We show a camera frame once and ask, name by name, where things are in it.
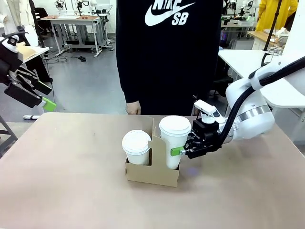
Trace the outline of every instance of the white cloth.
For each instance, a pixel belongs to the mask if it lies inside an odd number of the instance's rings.
[[[4,30],[6,34],[17,32],[17,26],[14,23],[13,16],[10,12],[10,8],[8,6],[7,1],[12,0],[0,0],[0,23],[4,24]],[[20,0],[20,19],[21,25],[31,25],[35,26],[34,19],[31,13],[31,7],[28,0]]]

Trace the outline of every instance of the white swoosh logo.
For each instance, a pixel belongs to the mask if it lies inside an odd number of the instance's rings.
[[[175,9],[170,10],[170,11],[165,12],[165,13],[160,14],[160,15],[153,15],[153,13],[152,13],[153,5],[151,5],[150,8],[148,9],[146,15],[145,15],[145,23],[148,26],[157,25],[157,24],[161,23],[162,21],[164,21],[165,19],[171,17],[175,13],[177,13],[177,12],[179,12],[179,11],[181,11],[181,10],[185,9],[186,7],[189,7],[193,4],[195,4],[195,2],[191,3],[191,4],[188,4],[188,5],[185,5],[185,6],[182,6],[182,7],[177,6]]]

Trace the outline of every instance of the person in yellow clothing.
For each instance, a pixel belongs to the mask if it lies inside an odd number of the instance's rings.
[[[262,0],[259,4],[258,12],[258,24],[256,31],[262,31],[264,29],[271,29],[272,22],[275,18],[275,12],[278,6],[279,0]],[[276,30],[285,26],[287,18],[296,12],[298,5],[297,0],[282,0],[279,15],[276,21]]]

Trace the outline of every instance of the white paper cup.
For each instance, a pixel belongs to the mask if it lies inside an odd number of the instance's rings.
[[[129,131],[122,140],[123,150],[129,163],[147,166],[149,163],[148,141],[151,137],[143,130]]]
[[[185,145],[192,125],[187,118],[172,115],[163,118],[159,128],[161,139],[166,143],[166,165],[171,169],[176,169],[180,163],[181,155],[172,156],[171,149]]]

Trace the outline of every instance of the cup lid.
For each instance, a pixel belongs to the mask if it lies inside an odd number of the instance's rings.
[[[159,128],[169,136],[180,137],[188,135],[192,130],[192,125],[185,117],[171,115],[161,120]]]
[[[140,155],[149,149],[148,141],[151,140],[143,130],[132,130],[124,136],[122,147],[127,153]]]

